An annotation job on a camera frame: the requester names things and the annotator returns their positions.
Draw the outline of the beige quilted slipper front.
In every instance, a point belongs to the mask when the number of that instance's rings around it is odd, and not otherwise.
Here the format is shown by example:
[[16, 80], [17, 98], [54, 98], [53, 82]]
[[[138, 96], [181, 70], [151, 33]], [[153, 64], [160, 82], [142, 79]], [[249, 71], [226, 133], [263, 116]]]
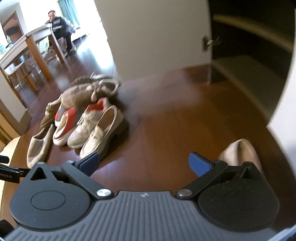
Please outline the beige quilted slipper front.
[[54, 124], [43, 128], [39, 133], [32, 136], [27, 151], [27, 167], [33, 168], [38, 162], [44, 162], [48, 154], [53, 134]]

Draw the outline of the beige quilted slipper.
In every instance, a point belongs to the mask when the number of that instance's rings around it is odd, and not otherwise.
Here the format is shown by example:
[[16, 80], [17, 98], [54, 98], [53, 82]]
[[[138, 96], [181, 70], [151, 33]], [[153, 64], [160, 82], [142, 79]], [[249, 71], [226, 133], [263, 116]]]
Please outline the beige quilted slipper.
[[84, 75], [72, 81], [72, 83], [69, 85], [69, 88], [74, 87], [76, 85], [81, 85], [81, 84], [92, 84], [93, 82], [97, 82], [99, 80], [111, 79], [111, 78], [112, 78], [111, 76], [104, 75], [104, 74], [92, 74], [89, 76]]
[[32, 136], [27, 151], [27, 167], [33, 168], [38, 162], [44, 162], [48, 154], [53, 134], [54, 124], [43, 128], [39, 133]]

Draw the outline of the white sneaker coral lining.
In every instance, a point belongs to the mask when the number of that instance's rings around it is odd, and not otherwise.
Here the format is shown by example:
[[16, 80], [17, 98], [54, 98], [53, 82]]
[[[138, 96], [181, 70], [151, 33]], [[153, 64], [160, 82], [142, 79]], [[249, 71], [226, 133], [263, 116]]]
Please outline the white sneaker coral lining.
[[107, 97], [102, 97], [98, 102], [88, 105], [77, 122], [75, 130], [67, 140], [68, 147], [71, 149], [82, 148], [102, 115], [110, 106], [111, 103]]

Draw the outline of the white loafer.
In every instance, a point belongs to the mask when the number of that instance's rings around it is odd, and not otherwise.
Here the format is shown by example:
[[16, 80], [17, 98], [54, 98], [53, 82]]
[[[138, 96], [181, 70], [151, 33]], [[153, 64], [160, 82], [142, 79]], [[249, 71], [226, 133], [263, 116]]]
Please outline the white loafer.
[[263, 172], [255, 148], [244, 138], [231, 143], [222, 151], [218, 159], [229, 166], [241, 166], [244, 162], [252, 162], [260, 172]]
[[124, 129], [124, 115], [119, 108], [112, 105], [104, 112], [86, 140], [80, 151], [80, 158], [97, 153], [102, 160], [107, 154], [111, 139], [115, 135], [119, 135]]

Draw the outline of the red grey slipper front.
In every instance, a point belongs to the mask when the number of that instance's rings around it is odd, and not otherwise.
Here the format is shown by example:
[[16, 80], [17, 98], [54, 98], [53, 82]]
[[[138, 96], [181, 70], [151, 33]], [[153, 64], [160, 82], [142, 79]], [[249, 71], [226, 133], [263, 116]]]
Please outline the red grey slipper front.
[[56, 146], [63, 146], [67, 144], [67, 140], [76, 127], [77, 110], [71, 108], [65, 111], [62, 115], [61, 121], [53, 134], [53, 144]]

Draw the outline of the red grey slipper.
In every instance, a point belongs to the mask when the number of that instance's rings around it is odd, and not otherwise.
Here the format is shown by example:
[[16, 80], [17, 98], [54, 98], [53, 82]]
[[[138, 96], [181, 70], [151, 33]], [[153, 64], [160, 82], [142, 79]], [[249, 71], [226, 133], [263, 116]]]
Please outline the red grey slipper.
[[54, 120], [55, 127], [58, 127], [60, 125], [61, 118], [62, 118], [65, 111], [67, 111], [67, 108], [65, 108], [61, 104], [56, 115], [55, 115], [55, 120]]
[[63, 146], [67, 144], [67, 140], [76, 127], [77, 110], [71, 108], [65, 111], [62, 115], [61, 121], [53, 134], [53, 144], [56, 146]]

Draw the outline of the white loafer front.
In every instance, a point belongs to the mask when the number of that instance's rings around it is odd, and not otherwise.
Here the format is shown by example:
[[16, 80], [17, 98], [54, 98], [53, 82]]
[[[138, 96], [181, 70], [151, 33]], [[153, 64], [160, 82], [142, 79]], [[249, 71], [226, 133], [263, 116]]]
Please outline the white loafer front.
[[104, 112], [86, 140], [80, 151], [80, 158], [97, 153], [102, 160], [107, 154], [111, 139], [115, 135], [119, 135], [124, 129], [124, 115], [119, 108], [112, 105]]

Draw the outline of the red grey slipper back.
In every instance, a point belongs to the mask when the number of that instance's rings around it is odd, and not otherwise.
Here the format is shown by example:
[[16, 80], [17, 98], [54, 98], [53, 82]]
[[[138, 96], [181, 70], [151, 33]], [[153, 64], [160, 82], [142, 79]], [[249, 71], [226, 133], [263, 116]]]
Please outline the red grey slipper back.
[[60, 125], [61, 118], [62, 118], [65, 111], [67, 111], [67, 108], [65, 108], [61, 104], [56, 115], [55, 115], [55, 120], [54, 120], [55, 127], [58, 127]]

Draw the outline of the brown fleece shoe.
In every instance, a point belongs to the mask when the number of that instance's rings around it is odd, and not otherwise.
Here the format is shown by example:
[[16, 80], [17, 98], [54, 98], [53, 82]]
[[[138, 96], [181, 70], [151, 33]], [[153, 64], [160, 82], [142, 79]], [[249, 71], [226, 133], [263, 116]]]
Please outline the brown fleece shoe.
[[61, 104], [61, 97], [62, 95], [60, 95], [58, 99], [47, 104], [45, 108], [45, 115], [40, 123], [40, 128], [46, 128], [53, 123], [55, 120], [55, 115]]
[[112, 98], [117, 95], [121, 86], [120, 81], [112, 78], [79, 78], [78, 80], [88, 80], [88, 82], [73, 85], [61, 95], [61, 104], [67, 109], [85, 109], [102, 97]]

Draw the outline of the wooden chair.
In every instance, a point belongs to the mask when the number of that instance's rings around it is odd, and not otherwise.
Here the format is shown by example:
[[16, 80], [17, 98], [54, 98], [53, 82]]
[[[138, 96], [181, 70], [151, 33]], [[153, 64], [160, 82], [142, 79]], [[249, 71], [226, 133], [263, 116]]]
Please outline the wooden chair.
[[22, 62], [19, 65], [15, 66], [15, 68], [9, 72], [6, 73], [4, 68], [1, 68], [1, 71], [3, 72], [4, 76], [7, 78], [8, 84], [10, 87], [15, 90], [17, 86], [19, 86], [22, 82], [26, 82], [31, 90], [34, 92], [37, 92], [37, 86], [31, 76], [33, 73], [34, 67], [32, 67], [27, 62]]

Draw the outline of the dark shoe cabinet shelves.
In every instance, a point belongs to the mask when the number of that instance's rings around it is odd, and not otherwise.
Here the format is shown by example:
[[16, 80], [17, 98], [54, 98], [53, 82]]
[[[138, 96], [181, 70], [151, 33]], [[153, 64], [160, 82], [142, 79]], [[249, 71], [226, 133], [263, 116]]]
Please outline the dark shoe cabinet shelves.
[[270, 120], [295, 43], [295, 1], [209, 1], [212, 66]]

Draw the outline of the wooden dining table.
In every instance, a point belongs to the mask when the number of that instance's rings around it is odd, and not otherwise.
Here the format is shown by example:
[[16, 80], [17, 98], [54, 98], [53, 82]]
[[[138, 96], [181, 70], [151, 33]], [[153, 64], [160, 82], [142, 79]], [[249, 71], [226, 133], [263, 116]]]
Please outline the wooden dining table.
[[62, 64], [65, 63], [64, 54], [62, 53], [53, 30], [51, 29], [51, 25], [45, 24], [24, 34], [20, 39], [18, 39], [15, 44], [13, 44], [13, 46], [6, 52], [6, 54], [1, 57], [1, 68], [7, 68], [18, 56], [21, 56], [25, 50], [29, 50], [46, 80], [53, 78], [44, 58], [37, 48], [37, 43], [46, 37], [49, 38], [49, 41], [51, 42], [60, 62]]

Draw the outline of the white cabinet door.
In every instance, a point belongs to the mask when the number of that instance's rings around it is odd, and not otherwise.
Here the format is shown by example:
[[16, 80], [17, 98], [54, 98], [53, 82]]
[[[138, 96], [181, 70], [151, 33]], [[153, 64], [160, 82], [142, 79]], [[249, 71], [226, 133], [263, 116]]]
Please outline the white cabinet door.
[[133, 80], [206, 65], [211, 37], [208, 1], [95, 1], [117, 72]]

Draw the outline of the person in dark clothes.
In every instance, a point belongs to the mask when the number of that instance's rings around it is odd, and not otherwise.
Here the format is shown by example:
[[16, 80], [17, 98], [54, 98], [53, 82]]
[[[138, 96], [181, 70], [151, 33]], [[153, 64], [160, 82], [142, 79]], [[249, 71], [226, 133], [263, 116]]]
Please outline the person in dark clothes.
[[70, 20], [61, 16], [56, 16], [56, 12], [54, 10], [49, 11], [48, 16], [49, 20], [46, 21], [46, 24], [52, 25], [52, 30], [56, 39], [58, 40], [64, 37], [67, 43], [67, 53], [74, 53], [74, 49], [72, 47], [71, 42], [71, 35], [75, 32], [74, 25], [71, 23]]

